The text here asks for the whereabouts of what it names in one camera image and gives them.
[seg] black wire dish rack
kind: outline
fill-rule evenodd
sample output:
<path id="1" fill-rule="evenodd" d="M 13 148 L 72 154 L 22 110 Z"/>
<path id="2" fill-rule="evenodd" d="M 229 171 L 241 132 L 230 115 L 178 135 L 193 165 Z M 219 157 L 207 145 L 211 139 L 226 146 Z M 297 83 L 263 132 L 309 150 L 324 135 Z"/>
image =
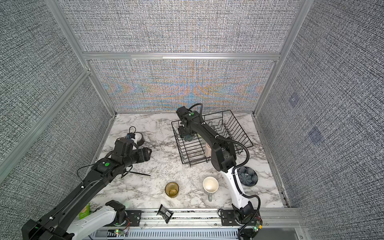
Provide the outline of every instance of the black wire dish rack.
<path id="1" fill-rule="evenodd" d="M 233 140 L 240 142 L 247 148 L 253 147 L 252 141 L 240 126 L 240 123 L 237 121 L 231 110 L 211 113 L 203 115 L 202 117 L 213 130 L 223 137 L 231 137 Z M 195 134 L 192 138 L 193 140 L 189 139 L 191 141 L 186 141 L 184 138 L 180 137 L 179 131 L 177 130 L 181 125 L 181 121 L 173 121 L 171 124 L 181 162 L 183 164 L 192 166 L 197 163 L 208 162 L 211 159 L 211 157 L 206 157 L 204 155 L 206 142 L 199 134 Z M 243 148 L 235 144 L 235 152 L 240 154 L 242 151 Z"/>

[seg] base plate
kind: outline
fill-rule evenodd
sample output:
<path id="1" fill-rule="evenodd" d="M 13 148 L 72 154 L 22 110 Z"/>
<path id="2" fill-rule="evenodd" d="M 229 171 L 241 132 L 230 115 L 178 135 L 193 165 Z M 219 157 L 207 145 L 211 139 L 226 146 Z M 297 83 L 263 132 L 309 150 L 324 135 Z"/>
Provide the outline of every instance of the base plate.
<path id="1" fill-rule="evenodd" d="M 129 226 L 130 227 L 138 227 L 141 220 L 141 211 L 140 210 L 126 210 L 127 217 L 129 219 Z M 107 227 L 115 227 L 113 224 L 106 225 Z M 122 224 L 121 226 L 116 226 L 117 228 L 125 228 L 128 226 L 128 222 Z"/>
<path id="2" fill-rule="evenodd" d="M 221 215 L 221 225 L 223 226 L 241 226 L 235 221 L 235 215 L 233 213 L 233 210 L 220 210 L 219 214 Z M 256 220 L 252 220 L 249 225 L 255 225 Z"/>

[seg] red wire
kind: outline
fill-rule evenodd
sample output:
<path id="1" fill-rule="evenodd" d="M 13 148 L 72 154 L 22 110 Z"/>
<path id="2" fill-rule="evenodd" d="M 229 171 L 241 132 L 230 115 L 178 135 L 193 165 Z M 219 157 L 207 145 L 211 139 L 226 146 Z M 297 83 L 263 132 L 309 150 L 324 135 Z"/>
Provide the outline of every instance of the red wire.
<path id="1" fill-rule="evenodd" d="M 127 220 L 128 220 L 128 225 L 124 228 L 124 230 L 126 230 L 127 227 L 128 227 L 128 231 L 129 231 L 129 225 L 130 225 L 130 224 L 129 224 L 129 218 L 127 218 Z"/>

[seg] textured wall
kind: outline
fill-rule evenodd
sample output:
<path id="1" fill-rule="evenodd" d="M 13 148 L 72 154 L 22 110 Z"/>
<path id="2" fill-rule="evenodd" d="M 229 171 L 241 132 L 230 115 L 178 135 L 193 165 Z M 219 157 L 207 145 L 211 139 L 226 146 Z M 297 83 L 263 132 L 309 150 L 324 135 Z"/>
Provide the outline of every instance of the textured wall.
<path id="1" fill-rule="evenodd" d="M 0 162 L 83 69 L 43 0 L 0 2 Z"/>
<path id="2" fill-rule="evenodd" d="M 280 52 L 300 0 L 59 0 L 85 51 Z"/>
<path id="3" fill-rule="evenodd" d="M 383 239 L 383 12 L 315 1 L 259 115 L 313 239 Z"/>
<path id="4" fill-rule="evenodd" d="M 1 239 L 21 239 L 27 220 L 38 220 L 80 183 L 76 170 L 92 161 L 110 118 L 86 79 L 0 184 Z"/>
<path id="5" fill-rule="evenodd" d="M 252 111 L 273 61 L 91 60 L 116 111 Z"/>

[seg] white coffee mug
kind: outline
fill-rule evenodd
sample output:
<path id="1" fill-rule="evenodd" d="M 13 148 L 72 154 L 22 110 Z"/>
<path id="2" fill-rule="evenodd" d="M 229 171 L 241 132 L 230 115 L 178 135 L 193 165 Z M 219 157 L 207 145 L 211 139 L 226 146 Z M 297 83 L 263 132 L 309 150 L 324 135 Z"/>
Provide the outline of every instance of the white coffee mug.
<path id="1" fill-rule="evenodd" d="M 212 194 L 218 190 L 218 181 L 214 177 L 206 177 L 203 181 L 203 188 L 208 195 L 208 200 L 212 202 Z"/>

